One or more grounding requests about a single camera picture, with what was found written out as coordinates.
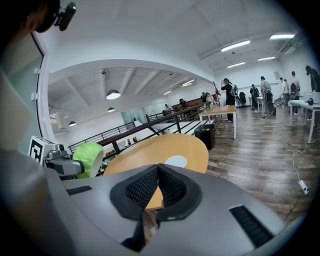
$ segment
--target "white paper plate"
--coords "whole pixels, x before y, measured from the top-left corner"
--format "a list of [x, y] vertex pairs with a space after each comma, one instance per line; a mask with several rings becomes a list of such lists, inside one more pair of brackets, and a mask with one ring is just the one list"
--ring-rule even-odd
[[177, 167], [186, 167], [187, 166], [187, 159], [182, 155], [174, 155], [169, 157], [165, 163], [167, 165], [177, 166]]

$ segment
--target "black bin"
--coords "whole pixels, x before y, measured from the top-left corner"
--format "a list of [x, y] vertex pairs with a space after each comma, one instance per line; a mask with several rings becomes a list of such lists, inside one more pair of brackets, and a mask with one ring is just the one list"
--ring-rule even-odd
[[194, 136], [200, 139], [208, 150], [211, 150], [216, 143], [215, 124], [200, 124], [194, 130]]

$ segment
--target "lime green object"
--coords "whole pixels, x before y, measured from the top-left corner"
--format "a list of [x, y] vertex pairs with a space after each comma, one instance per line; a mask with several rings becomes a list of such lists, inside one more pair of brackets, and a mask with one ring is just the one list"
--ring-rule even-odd
[[81, 161], [84, 165], [84, 173], [78, 174], [77, 178], [85, 179], [95, 177], [104, 158], [103, 146], [86, 142], [80, 145], [73, 154], [73, 160]]

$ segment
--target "white cable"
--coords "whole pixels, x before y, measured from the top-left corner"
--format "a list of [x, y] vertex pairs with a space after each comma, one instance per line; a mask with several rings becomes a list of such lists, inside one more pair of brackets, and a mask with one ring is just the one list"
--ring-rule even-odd
[[[310, 144], [311, 144], [311, 143], [314, 143], [314, 142], [316, 142], [316, 141], [320, 141], [320, 138], [315, 139], [314, 141], [311, 141]], [[293, 153], [293, 156], [292, 156], [292, 167], [293, 167], [293, 169], [296, 171], [296, 173], [298, 174], [298, 180], [299, 180], [299, 181], [300, 181], [299, 172], [298, 172], [297, 169], [295, 168], [294, 156], [295, 156], [296, 153], [304, 153], [304, 152], [306, 151], [306, 149], [307, 149], [307, 146], [308, 146], [308, 142], [305, 144], [305, 148], [304, 148], [303, 151], [294, 152], [294, 153]]]

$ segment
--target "round wooden table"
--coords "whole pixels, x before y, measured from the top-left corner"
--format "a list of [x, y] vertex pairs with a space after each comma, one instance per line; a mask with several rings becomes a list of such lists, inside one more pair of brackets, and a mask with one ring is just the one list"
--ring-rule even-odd
[[[107, 166], [104, 176], [128, 171], [145, 165], [164, 164], [172, 156], [183, 156], [185, 168], [205, 173], [209, 154], [205, 144], [195, 136], [176, 133], [154, 136], [138, 142], [117, 155]], [[147, 209], [162, 208], [163, 196], [159, 187], [151, 198]]]

